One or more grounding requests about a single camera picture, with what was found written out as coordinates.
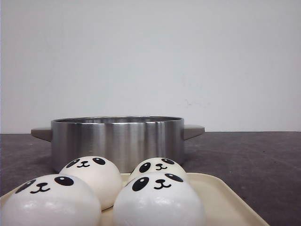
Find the panda bun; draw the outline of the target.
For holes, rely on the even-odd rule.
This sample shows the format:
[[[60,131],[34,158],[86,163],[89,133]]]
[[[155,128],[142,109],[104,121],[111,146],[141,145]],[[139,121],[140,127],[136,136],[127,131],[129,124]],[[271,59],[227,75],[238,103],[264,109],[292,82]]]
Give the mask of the panda bun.
[[[203,203],[176,174],[145,173],[128,182],[113,206],[115,226],[204,226]]]
[[[3,226],[96,226],[101,205],[75,176],[52,174],[19,186],[1,208]]]
[[[176,161],[164,157],[154,157],[140,162],[131,172],[127,181],[130,182],[134,178],[150,172],[172,173],[181,177],[183,180],[188,181],[189,179],[186,171]]]
[[[72,160],[61,170],[86,182],[96,194],[102,210],[112,207],[122,189],[122,178],[117,166],[101,156],[84,156]]]

